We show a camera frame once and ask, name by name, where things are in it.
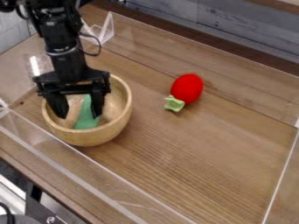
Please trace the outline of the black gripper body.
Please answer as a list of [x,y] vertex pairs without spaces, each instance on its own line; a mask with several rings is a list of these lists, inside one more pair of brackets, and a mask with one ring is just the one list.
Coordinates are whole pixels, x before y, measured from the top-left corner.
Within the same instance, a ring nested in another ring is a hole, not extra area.
[[48,95],[82,95],[111,92],[110,72],[88,66],[83,51],[52,55],[54,70],[32,78],[38,93]]

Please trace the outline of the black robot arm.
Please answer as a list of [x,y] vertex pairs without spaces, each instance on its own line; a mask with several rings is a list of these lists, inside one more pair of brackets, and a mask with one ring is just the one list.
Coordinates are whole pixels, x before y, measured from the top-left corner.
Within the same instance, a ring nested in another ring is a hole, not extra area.
[[0,11],[14,11],[31,21],[44,40],[54,70],[35,76],[32,81],[60,118],[70,113],[70,95],[88,95],[91,113],[102,116],[106,95],[111,92],[110,72],[90,67],[86,61],[88,54],[80,42],[86,33],[75,3],[76,0],[0,0]]

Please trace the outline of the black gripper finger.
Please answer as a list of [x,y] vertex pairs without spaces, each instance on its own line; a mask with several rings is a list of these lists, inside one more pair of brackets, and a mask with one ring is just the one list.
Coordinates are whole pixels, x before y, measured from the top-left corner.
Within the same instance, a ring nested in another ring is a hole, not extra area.
[[64,119],[70,112],[67,96],[60,93],[48,93],[46,95],[46,100],[51,106],[52,111],[55,112],[55,115]]
[[91,93],[91,108],[94,117],[102,116],[104,105],[104,94],[100,89],[96,89]]

